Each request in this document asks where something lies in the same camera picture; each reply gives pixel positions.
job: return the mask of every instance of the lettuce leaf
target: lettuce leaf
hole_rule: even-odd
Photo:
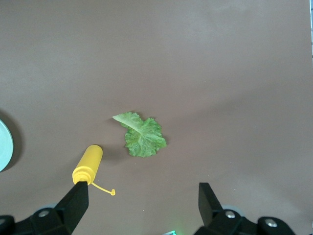
[[[134,157],[149,157],[166,147],[166,140],[161,134],[161,126],[153,119],[143,121],[137,113],[126,112],[113,118],[127,128],[125,147]]]

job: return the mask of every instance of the yellow squeeze bottle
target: yellow squeeze bottle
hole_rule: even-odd
[[[78,163],[77,167],[73,171],[73,182],[77,184],[79,181],[87,182],[88,185],[92,184],[98,189],[111,194],[112,196],[115,195],[115,190],[108,191],[100,186],[96,185],[93,181],[96,177],[100,161],[102,159],[103,151],[102,148],[98,145],[91,145],[89,146],[83,157],[81,158],[80,162]]]

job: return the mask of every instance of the green light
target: green light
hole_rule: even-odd
[[[177,235],[177,234],[176,234],[175,230],[173,230],[173,231],[170,231],[170,232],[165,233],[163,235]]]

